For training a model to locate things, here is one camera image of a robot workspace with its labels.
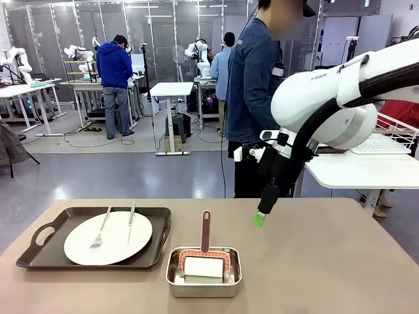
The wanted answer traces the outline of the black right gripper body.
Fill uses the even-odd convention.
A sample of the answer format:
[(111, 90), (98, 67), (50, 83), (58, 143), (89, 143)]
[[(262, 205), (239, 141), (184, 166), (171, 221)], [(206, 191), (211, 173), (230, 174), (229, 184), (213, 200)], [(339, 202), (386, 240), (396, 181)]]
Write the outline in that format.
[(301, 163), (282, 156), (276, 149), (265, 147), (261, 159), (258, 161), (257, 173), (267, 183), (278, 187), (284, 197), (293, 197), (295, 185), (303, 169)]

